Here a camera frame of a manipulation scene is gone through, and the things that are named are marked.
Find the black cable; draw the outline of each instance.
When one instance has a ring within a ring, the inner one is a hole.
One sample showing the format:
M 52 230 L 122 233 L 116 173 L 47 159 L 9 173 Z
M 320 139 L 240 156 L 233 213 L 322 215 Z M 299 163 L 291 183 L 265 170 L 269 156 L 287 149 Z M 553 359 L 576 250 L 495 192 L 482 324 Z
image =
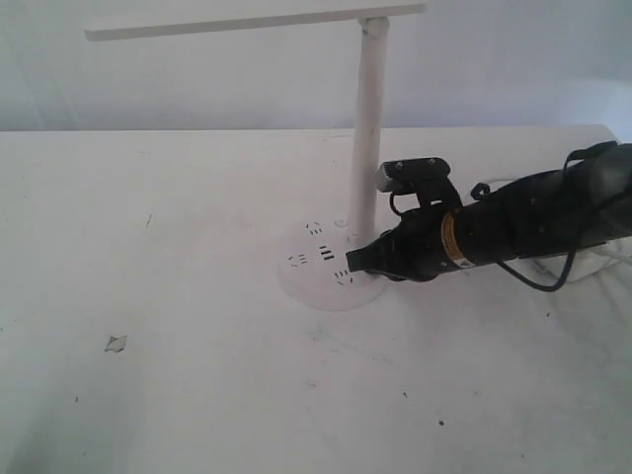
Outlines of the black cable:
M 404 213 L 400 212 L 395 206 L 395 193 L 391 193 L 391 196 L 388 198 L 388 204 L 391 206 L 391 210 L 395 213 L 395 215 L 399 217 L 404 215 Z
M 607 207 L 610 207 L 615 202 L 622 200 L 624 198 L 629 198 L 630 196 L 632 196 L 632 184 L 628 185 L 626 189 L 622 191 L 621 193 L 618 193 L 614 195 L 613 197 L 609 197 L 608 199 L 604 200 L 601 204 L 592 208 L 592 210 L 587 214 L 586 219 L 582 222 L 582 224 L 578 226 L 578 231 L 575 236 L 575 240 L 573 242 L 573 247 L 571 248 L 569 253 L 566 255 L 566 262 L 564 263 L 564 268 L 562 269 L 562 272 L 560 273 L 560 277 L 557 279 L 555 283 L 551 285 L 540 284 L 518 273 L 516 270 L 512 269 L 509 265 L 505 264 L 504 262 L 497 262 L 498 266 L 501 269 L 503 269 L 505 272 L 510 274 L 512 277 L 516 277 L 517 279 L 519 279 L 520 281 L 522 281 L 523 283 L 529 285 L 530 287 L 534 289 L 539 289 L 540 291 L 546 291 L 546 292 L 557 291 L 562 286 L 564 286 L 564 284 L 566 283 L 569 277 L 569 274 L 571 273 L 571 270 L 573 269 L 573 262 L 575 261 L 575 257 L 577 256 L 577 252 L 580 247 L 580 242 L 582 241 L 582 236 L 584 235 L 584 232 L 586 231 L 589 224 L 591 223 L 591 220 L 593 220 L 593 218 L 598 213 L 600 213 Z

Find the robotic arm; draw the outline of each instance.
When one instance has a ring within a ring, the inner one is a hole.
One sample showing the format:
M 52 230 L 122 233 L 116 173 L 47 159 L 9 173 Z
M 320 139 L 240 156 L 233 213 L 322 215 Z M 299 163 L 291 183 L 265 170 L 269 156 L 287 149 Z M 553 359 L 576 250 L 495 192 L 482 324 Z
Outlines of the robotic arm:
M 555 291 L 566 282 L 579 250 L 632 235 L 632 144 L 609 141 L 576 150 L 563 169 L 527 176 L 493 193 L 479 184 L 471 194 L 476 202 L 466 206 L 449 173 L 440 158 L 382 164 L 377 188 L 391 194 L 401 222 L 347 253 L 350 270 L 428 281 L 498 264 L 536 289 Z M 395 197 L 411 194 L 420 206 L 397 210 Z M 531 281 L 505 264 L 564 254 L 565 268 L 552 285 Z

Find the white table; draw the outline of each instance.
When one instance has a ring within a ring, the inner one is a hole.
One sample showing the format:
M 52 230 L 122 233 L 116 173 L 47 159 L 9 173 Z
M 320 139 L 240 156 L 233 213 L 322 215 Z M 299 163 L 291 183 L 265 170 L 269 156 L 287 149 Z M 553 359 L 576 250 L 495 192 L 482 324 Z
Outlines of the white table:
M 392 129 L 382 159 L 441 156 L 466 192 L 610 138 Z M 629 267 L 552 295 L 488 267 L 340 314 L 283 294 L 277 238 L 342 210 L 352 141 L 0 133 L 0 472 L 628 472 Z

